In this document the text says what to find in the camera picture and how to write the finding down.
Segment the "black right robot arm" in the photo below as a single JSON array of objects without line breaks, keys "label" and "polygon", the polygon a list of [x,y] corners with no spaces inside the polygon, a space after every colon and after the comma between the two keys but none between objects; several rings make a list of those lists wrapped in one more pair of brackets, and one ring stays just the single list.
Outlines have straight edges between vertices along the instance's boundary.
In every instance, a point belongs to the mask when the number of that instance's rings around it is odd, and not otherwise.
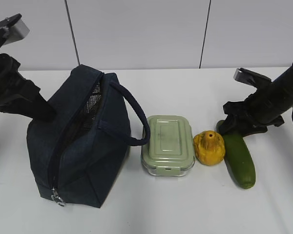
[{"label": "black right robot arm", "polygon": [[293,107],[293,63],[275,80],[245,68],[236,69],[234,80],[253,86],[256,91],[244,101],[224,104],[227,117],[217,126],[221,135],[237,132],[246,137],[284,123],[281,115]]}]

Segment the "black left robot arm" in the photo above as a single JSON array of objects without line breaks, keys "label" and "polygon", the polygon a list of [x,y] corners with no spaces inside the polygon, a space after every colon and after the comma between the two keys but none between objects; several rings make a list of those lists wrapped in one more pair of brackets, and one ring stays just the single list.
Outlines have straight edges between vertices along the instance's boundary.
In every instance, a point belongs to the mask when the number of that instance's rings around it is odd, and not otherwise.
[{"label": "black left robot arm", "polygon": [[50,122],[54,108],[41,96],[40,88],[18,71],[20,63],[0,54],[0,112]]}]

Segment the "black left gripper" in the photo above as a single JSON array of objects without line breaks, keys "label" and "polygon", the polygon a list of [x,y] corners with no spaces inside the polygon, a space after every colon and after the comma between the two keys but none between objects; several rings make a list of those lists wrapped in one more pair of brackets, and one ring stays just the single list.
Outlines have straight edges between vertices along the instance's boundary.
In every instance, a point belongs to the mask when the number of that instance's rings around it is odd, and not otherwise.
[{"label": "black left gripper", "polygon": [[18,72],[19,66],[10,64],[0,69],[0,111],[53,121],[56,111],[41,96],[40,88]]}]

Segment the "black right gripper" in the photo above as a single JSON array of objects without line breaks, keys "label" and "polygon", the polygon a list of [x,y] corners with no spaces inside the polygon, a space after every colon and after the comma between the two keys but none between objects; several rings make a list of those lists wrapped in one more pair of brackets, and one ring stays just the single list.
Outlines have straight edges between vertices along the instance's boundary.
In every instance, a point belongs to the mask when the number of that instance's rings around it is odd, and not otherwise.
[{"label": "black right gripper", "polygon": [[268,126],[284,124],[285,98],[281,94],[251,94],[244,101],[228,101],[223,106],[226,119],[219,126],[221,135],[238,132],[246,137],[265,133]]}]

